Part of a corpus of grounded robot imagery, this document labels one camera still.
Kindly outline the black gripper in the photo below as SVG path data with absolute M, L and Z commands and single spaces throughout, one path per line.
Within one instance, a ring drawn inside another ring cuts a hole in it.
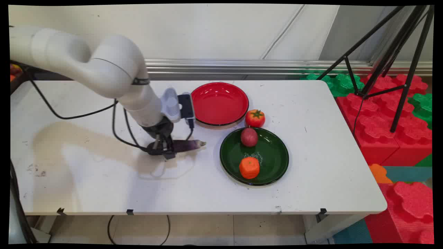
M 159 123 L 154 126 L 145 127 L 142 129 L 149 134 L 150 137 L 155 139 L 152 144 L 152 154 L 161 155 L 162 154 L 162 142 L 163 139 L 163 157 L 165 160 L 171 160 L 176 157 L 176 152 L 174 151 L 173 140 L 171 134 L 173 132 L 174 124 L 166 117 L 163 117 Z

